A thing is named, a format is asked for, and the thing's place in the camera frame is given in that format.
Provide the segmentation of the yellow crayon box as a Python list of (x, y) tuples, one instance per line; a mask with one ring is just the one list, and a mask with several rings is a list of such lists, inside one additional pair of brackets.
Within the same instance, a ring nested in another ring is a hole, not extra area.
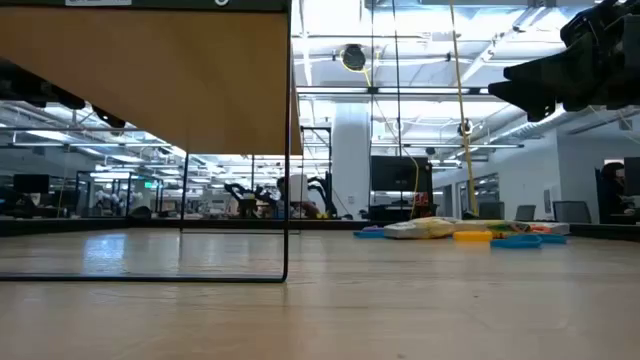
[(532, 232), (529, 224), (511, 220), (460, 220), (454, 227), (455, 231), (488, 231), (494, 239)]

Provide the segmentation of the black monitor screen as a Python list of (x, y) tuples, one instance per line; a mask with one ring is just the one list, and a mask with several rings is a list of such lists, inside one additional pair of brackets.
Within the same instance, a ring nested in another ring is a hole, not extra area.
[(431, 192), (432, 164), (424, 157), (372, 156), (371, 190)]

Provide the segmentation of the yellow silicone wristband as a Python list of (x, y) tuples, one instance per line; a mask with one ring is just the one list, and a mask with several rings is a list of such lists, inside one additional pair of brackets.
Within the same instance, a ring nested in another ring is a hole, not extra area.
[(493, 233), (491, 231), (456, 231), (452, 235), (457, 242), (491, 242)]

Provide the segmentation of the grey plastic-wrapped pack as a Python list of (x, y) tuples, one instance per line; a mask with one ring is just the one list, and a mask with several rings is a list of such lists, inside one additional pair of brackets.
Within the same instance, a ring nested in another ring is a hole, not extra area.
[(533, 232), (544, 234), (568, 235), (570, 225), (558, 222), (531, 222), (530, 228)]

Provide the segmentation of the yellow orange packets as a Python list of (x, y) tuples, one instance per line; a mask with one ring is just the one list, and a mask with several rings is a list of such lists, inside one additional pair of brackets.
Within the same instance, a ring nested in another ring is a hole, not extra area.
[(387, 225), (383, 228), (383, 234), (386, 238), (397, 240), (436, 239), (452, 235), (455, 226), (455, 219), (427, 217)]

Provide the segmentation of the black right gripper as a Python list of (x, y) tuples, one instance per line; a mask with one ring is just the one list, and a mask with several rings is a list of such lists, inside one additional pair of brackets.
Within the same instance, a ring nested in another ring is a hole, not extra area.
[[(590, 40), (585, 57), (592, 68), (592, 82), (577, 96), (579, 103), (618, 110), (640, 106), (640, 0), (600, 0), (578, 12), (560, 30), (567, 47)], [(528, 122), (540, 122), (561, 106), (559, 88), (571, 73), (574, 50), (532, 60), (504, 69), (508, 81), (491, 83), (488, 92), (523, 110)]]

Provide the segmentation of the white pillar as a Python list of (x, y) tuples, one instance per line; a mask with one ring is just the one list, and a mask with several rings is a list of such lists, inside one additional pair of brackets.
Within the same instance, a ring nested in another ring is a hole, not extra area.
[(369, 133), (367, 103), (338, 103), (332, 126), (332, 183), (339, 214), (360, 220), (369, 202)]

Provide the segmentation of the green three-compartment tray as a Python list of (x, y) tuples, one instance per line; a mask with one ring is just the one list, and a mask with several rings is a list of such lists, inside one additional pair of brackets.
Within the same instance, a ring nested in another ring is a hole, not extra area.
[(291, 0), (0, 0), (0, 101), (187, 154), (301, 153)]

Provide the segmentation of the person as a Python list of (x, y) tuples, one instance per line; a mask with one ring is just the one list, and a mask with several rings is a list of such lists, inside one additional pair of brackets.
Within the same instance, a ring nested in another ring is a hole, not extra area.
[(602, 224), (623, 224), (622, 215), (627, 209), (624, 195), (624, 164), (605, 164), (599, 175), (598, 202)]

